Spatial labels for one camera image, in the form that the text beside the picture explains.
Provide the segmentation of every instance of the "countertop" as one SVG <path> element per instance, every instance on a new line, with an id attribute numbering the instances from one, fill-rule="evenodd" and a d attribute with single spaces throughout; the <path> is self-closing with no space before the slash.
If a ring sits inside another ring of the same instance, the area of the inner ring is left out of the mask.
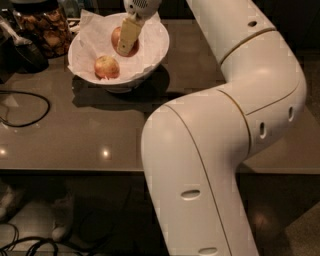
<path id="1" fill-rule="evenodd" d="M 51 110 L 36 124 L 0 124 L 2 171 L 143 171 L 140 139 L 148 116 L 176 97 L 224 82 L 194 20 L 165 20 L 170 49 L 159 68 L 130 93 L 112 94 L 74 76 L 67 56 L 36 74 L 15 73 L 0 89 L 40 94 Z M 39 99 L 0 96 L 0 115 L 28 122 L 45 111 Z"/>

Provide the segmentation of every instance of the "screw hole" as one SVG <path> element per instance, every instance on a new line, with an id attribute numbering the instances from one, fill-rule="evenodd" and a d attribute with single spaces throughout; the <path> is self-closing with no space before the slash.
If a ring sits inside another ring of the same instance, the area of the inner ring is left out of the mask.
<path id="1" fill-rule="evenodd" d="M 294 119 L 294 110 L 293 107 L 289 108 L 289 122 L 292 122 Z"/>
<path id="2" fill-rule="evenodd" d="M 256 21 L 254 20 L 254 21 L 250 21 L 250 22 L 248 23 L 248 26 L 249 26 L 249 27 L 255 27 L 257 24 L 258 24 L 258 22 L 256 22 Z"/>
<path id="3" fill-rule="evenodd" d="M 260 138 L 264 139 L 267 136 L 267 128 L 265 123 L 260 124 Z"/>

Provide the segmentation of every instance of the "glass jar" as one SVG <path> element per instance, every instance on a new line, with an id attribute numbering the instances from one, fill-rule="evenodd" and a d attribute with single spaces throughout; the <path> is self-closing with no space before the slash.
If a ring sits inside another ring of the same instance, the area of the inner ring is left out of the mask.
<path id="1" fill-rule="evenodd" d="M 76 0 L 58 0 L 67 18 L 80 18 L 80 10 Z"/>
<path id="2" fill-rule="evenodd" d="M 11 0 L 15 19 L 25 33 L 36 36 L 36 44 L 47 58 L 65 55 L 72 35 L 66 15 L 57 0 Z"/>

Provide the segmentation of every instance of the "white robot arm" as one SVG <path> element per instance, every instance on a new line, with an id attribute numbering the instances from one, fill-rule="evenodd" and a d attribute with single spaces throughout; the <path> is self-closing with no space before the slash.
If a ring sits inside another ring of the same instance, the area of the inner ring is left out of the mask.
<path id="1" fill-rule="evenodd" d="M 162 0 L 124 0 L 128 17 L 122 21 L 117 52 L 129 56 L 142 27 L 159 9 Z"/>
<path id="2" fill-rule="evenodd" d="M 237 166 L 281 138 L 304 108 L 294 54 L 250 0 L 187 0 L 226 84 L 148 119 L 142 160 L 170 255 L 256 256 Z"/>

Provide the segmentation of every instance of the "white bowl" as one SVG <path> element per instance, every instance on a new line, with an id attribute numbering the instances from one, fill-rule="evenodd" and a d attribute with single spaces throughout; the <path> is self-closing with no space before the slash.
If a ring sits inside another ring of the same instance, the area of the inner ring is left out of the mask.
<path id="1" fill-rule="evenodd" d="M 160 19 L 151 18 L 139 36 L 139 51 L 132 57 L 122 57 L 112 47 L 111 34 L 121 26 L 126 13 L 102 17 L 90 14 L 80 33 L 73 39 L 69 52 L 69 69 L 74 75 L 111 92 L 128 92 L 139 86 L 159 66 L 169 49 L 169 34 Z M 119 63 L 120 76 L 99 79 L 94 73 L 96 58 L 113 56 Z"/>

